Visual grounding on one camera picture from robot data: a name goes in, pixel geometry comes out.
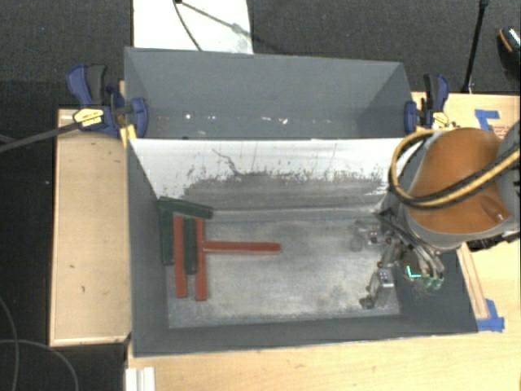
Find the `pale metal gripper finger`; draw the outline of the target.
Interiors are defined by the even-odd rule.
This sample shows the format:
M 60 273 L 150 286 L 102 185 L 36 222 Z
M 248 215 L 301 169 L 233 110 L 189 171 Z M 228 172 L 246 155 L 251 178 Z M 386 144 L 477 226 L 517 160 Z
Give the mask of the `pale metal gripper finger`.
M 349 226 L 351 239 L 349 247 L 354 252 L 371 248 L 382 242 L 381 226 L 373 219 L 357 219 Z
M 370 278 L 366 287 L 367 295 L 359 300 L 364 310 L 384 308 L 395 289 L 394 277 L 391 269 L 377 269 Z

